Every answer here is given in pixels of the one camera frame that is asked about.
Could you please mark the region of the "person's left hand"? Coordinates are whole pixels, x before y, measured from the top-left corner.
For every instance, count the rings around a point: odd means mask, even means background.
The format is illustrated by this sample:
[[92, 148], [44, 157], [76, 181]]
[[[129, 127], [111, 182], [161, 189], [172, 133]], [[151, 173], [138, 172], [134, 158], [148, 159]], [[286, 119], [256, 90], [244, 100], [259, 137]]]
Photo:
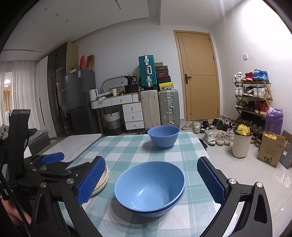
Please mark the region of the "person's left hand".
[[13, 202], [11, 200], [3, 200], [1, 199], [1, 202], [4, 206], [4, 208], [6, 209], [6, 212], [8, 213], [11, 221], [13, 222], [14, 225], [20, 225], [22, 221], [21, 216], [19, 215], [15, 205], [13, 204]]

